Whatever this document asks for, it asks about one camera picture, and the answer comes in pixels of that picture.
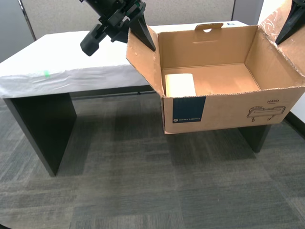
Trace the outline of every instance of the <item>table panel leg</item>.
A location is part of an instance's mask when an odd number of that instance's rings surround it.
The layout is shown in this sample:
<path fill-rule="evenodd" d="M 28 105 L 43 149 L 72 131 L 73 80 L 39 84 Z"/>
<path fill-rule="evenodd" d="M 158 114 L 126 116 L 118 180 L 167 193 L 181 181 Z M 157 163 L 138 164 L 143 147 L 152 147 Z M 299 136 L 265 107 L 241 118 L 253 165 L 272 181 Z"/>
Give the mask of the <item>table panel leg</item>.
<path fill-rule="evenodd" d="M 76 119 L 68 93 L 4 99 L 36 154 L 55 176 Z"/>
<path fill-rule="evenodd" d="M 259 153 L 263 147 L 271 125 L 247 126 L 238 128 L 249 146 L 255 153 Z"/>

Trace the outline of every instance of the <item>box flap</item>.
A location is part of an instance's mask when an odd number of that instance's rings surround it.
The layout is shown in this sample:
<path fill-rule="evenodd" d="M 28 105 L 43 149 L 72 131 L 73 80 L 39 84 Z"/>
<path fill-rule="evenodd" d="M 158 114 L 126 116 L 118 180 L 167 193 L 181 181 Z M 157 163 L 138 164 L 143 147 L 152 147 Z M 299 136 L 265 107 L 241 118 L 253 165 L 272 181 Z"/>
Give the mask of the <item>box flap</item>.
<path fill-rule="evenodd" d="M 129 30 L 126 58 L 151 87 L 160 96 L 164 96 L 158 35 L 149 26 L 148 30 L 156 46 L 156 51 L 153 52 Z"/>
<path fill-rule="evenodd" d="M 259 28 L 266 33 L 268 39 L 284 54 L 297 71 L 305 76 L 305 25 L 278 46 L 275 44 L 275 40 L 288 18 L 290 9 L 291 0 L 285 0 L 276 11 L 260 24 Z"/>

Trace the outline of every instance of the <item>blue label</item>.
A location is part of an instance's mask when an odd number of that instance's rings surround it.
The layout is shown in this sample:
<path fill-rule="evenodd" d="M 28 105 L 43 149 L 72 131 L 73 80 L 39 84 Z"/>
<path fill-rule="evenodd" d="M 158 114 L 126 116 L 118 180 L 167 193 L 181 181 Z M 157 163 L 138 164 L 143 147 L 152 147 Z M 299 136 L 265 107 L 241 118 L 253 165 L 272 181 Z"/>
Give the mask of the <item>blue label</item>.
<path fill-rule="evenodd" d="M 173 123 L 201 122 L 206 97 L 173 99 Z"/>

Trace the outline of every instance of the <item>gray fabric partition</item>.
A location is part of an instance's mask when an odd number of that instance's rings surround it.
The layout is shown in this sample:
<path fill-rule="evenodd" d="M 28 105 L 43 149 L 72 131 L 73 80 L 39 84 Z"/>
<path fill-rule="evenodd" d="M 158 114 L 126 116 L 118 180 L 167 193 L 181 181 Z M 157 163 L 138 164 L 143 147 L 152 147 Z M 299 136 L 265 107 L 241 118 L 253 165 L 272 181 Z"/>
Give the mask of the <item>gray fabric partition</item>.
<path fill-rule="evenodd" d="M 144 0 L 149 25 L 229 21 L 234 0 Z M 99 16 L 79 0 L 23 0 L 36 35 L 90 30 Z"/>

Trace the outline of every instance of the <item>open cardboard box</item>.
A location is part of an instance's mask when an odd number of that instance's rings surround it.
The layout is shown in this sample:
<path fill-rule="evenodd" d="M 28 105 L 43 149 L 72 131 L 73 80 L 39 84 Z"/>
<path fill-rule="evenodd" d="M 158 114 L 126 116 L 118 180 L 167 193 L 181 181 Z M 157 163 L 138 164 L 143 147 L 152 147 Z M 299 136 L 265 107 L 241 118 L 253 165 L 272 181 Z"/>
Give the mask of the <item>open cardboard box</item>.
<path fill-rule="evenodd" d="M 304 77 L 263 30 L 222 25 L 150 29 L 155 52 L 129 33 L 126 57 L 160 95 L 165 133 L 276 124 L 304 93 Z M 193 74 L 196 96 L 166 95 L 165 76 L 178 73 Z"/>

